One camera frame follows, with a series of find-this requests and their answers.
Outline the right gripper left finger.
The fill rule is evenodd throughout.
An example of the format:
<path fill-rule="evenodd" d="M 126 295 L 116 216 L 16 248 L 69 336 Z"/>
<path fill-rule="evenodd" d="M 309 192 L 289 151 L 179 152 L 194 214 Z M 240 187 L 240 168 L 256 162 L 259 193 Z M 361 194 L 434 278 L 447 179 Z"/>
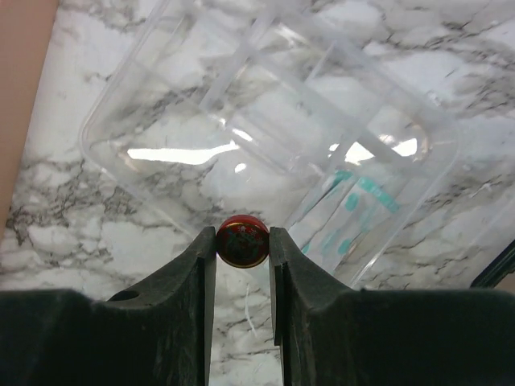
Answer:
<path fill-rule="evenodd" d="M 73 289 L 1 294 L 4 385 L 206 385 L 215 230 L 106 301 Z"/>

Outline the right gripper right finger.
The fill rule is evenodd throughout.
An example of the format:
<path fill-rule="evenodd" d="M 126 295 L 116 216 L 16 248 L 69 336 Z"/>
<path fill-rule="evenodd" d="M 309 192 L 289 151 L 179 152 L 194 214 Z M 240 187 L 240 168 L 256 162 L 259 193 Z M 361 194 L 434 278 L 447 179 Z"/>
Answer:
<path fill-rule="evenodd" d="M 354 290 L 270 230 L 274 342 L 286 385 L 511 385 L 514 296 Z"/>

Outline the teal white swab packet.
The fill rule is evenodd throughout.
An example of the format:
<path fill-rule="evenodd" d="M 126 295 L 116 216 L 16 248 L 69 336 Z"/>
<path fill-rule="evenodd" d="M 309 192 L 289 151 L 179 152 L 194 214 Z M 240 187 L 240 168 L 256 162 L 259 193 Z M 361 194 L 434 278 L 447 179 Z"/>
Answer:
<path fill-rule="evenodd" d="M 359 237 L 398 210 L 395 198 L 373 179 L 336 170 L 315 190 L 289 234 L 304 255 L 334 273 Z"/>

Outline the small copper tin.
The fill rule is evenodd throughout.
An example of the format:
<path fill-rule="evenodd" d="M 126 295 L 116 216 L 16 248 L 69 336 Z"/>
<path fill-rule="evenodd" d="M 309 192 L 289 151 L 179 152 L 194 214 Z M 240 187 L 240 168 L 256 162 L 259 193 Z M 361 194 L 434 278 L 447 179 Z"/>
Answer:
<path fill-rule="evenodd" d="M 216 233 L 216 252 L 239 269 L 260 265 L 269 255 L 270 235 L 265 224 L 251 215 L 229 217 Z"/>

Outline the clear plastic tray insert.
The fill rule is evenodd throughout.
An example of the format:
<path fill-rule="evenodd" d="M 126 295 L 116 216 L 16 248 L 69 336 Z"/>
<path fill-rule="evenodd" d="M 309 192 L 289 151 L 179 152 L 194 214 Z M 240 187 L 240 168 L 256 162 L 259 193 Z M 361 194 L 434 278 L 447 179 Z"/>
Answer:
<path fill-rule="evenodd" d="M 161 1 L 84 124 L 86 157 L 195 236 L 236 214 L 289 231 L 336 170 L 399 210 L 335 274 L 381 254 L 456 158 L 453 121 L 295 1 Z"/>

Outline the clear first aid box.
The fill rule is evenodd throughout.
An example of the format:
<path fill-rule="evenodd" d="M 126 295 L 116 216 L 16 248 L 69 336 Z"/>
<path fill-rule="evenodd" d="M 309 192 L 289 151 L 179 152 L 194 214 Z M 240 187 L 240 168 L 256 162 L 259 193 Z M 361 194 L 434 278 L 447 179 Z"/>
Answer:
<path fill-rule="evenodd" d="M 471 234 L 439 273 L 443 288 L 509 288 L 514 280 L 514 196 L 481 217 L 466 220 Z"/>

